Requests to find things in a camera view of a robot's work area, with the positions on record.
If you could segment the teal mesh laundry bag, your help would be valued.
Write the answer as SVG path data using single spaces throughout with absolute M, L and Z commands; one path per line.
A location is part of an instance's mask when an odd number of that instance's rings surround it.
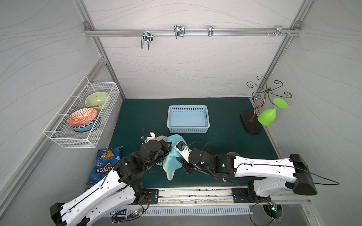
M 165 140 L 165 142 L 171 143 L 171 151 L 165 158 L 163 164 L 163 169 L 166 172 L 166 177 L 169 181 L 173 179 L 175 171 L 182 167 L 182 164 L 177 160 L 177 158 L 183 159 L 183 157 L 175 148 L 181 141 L 184 144 L 187 144 L 183 137 L 178 134 L 171 135 Z

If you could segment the cream mesh laundry bag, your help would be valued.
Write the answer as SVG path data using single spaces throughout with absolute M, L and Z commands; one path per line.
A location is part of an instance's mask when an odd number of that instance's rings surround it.
M 166 157 L 171 151 L 171 142 L 168 142 L 167 139 L 167 136 L 156 137 L 156 140 L 161 144 L 161 150 L 159 151 L 160 156 L 157 158 L 156 165 L 163 165 Z

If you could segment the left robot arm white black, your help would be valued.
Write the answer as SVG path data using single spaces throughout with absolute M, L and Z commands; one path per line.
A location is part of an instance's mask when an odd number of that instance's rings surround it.
M 131 189 L 131 204 L 142 202 L 146 189 L 139 180 L 146 171 L 165 159 L 172 145 L 164 140 L 150 140 L 139 151 L 123 157 L 114 168 L 89 190 L 67 203 L 57 202 L 50 207 L 51 219 L 56 226 L 89 226 L 91 215 L 99 213 L 98 204 L 124 188 Z

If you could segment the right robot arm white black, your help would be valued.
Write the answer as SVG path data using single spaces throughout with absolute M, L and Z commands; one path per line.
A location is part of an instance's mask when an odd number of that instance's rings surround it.
M 189 172 L 195 169 L 223 181 L 255 177 L 256 180 L 248 183 L 246 192 L 251 201 L 284 191 L 306 196 L 317 194 L 309 167 L 298 154 L 285 159 L 265 160 L 231 154 L 210 155 L 197 148 L 190 150 L 186 145 L 177 147 L 176 151 L 182 167 Z

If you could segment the light blue plastic basket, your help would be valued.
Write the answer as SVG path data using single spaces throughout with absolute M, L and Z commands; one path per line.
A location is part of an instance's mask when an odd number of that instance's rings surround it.
M 170 133 L 206 133 L 210 119 L 206 105 L 170 105 L 167 128 Z

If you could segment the lilac bowl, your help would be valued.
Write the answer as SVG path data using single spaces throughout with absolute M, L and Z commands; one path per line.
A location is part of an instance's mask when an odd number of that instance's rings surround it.
M 236 153 L 236 152 L 229 152 L 227 153 L 227 155 L 232 155 L 232 156 L 239 156 L 241 157 L 241 155 L 239 153 Z

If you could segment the green ceramic bowl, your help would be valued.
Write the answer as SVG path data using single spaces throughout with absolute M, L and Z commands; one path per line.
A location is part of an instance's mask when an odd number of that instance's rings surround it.
M 89 95 L 85 100 L 85 105 L 88 108 L 94 108 L 98 112 L 107 109 L 109 104 L 109 94 L 106 92 L 95 92 Z

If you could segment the blue bowl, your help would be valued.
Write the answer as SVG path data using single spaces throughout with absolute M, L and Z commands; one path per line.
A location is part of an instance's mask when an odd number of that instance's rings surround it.
M 94 126 L 97 127 L 99 124 L 100 124 L 100 119 L 95 119 L 92 122 L 82 126 L 77 126 L 77 127 L 69 126 L 69 127 L 75 132 L 84 133 L 91 131 Z

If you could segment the green plastic wine glass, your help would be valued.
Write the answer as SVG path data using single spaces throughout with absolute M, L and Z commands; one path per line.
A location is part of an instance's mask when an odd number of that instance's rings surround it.
M 281 109 L 286 109 L 288 108 L 288 103 L 280 98 L 275 98 L 273 100 L 273 103 L 275 104 L 274 108 L 270 108 L 267 110 L 264 110 L 257 118 L 258 122 L 264 126 L 269 126 L 271 125 L 274 120 L 277 117 L 277 109 L 281 108 Z

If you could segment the double metal hook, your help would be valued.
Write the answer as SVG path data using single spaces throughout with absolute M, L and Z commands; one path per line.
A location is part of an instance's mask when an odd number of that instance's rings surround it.
M 149 50 L 152 41 L 153 41 L 153 34 L 148 31 L 145 31 L 142 34 L 141 48 L 143 49 L 145 46 L 145 43 L 147 43 L 147 50 Z

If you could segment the metal clip hook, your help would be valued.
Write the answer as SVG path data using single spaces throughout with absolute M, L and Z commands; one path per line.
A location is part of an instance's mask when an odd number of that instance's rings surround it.
M 183 38 L 185 34 L 186 34 L 185 26 L 183 25 L 174 26 L 174 35 L 176 39 L 178 39 L 179 37 Z

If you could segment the small metal hook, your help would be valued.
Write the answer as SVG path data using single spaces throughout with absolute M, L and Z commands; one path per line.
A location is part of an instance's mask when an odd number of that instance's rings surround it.
M 212 37 L 213 36 L 213 31 L 214 31 L 214 26 L 210 25 L 208 27 L 208 37 Z

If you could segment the right metal hook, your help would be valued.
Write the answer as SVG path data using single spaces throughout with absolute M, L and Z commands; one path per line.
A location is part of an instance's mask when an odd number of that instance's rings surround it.
M 278 36 L 291 36 L 291 33 L 290 32 L 284 32 L 283 31 L 283 26 L 280 25 L 278 26 L 278 28 L 276 29 L 275 32 L 272 32 L 272 33 L 269 33 L 269 32 L 266 32 L 266 34 L 268 36 L 274 36 L 274 37 L 278 37 Z

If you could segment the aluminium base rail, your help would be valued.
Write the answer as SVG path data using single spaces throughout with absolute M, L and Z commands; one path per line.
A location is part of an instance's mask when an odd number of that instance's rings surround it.
M 159 188 L 158 193 L 150 197 L 151 201 L 157 200 L 157 203 L 150 204 L 150 207 L 236 205 L 236 195 L 232 193 L 232 189 L 232 186 Z M 290 191 L 272 194 L 270 198 L 277 204 L 312 203 L 308 196 L 296 195 Z

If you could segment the aluminium top rail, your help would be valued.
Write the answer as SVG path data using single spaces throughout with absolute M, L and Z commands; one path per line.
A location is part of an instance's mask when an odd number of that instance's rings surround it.
M 218 29 L 214 28 L 213 37 L 243 37 L 243 36 L 268 36 L 266 32 L 275 32 L 277 28 L 251 28 L 251 29 Z M 184 37 L 208 37 L 208 28 L 190 29 L 186 28 Z M 148 31 L 153 37 L 174 37 L 174 29 L 94 29 L 85 31 L 88 37 L 142 37 Z M 302 30 L 283 28 L 284 32 L 290 32 L 291 36 L 299 36 Z

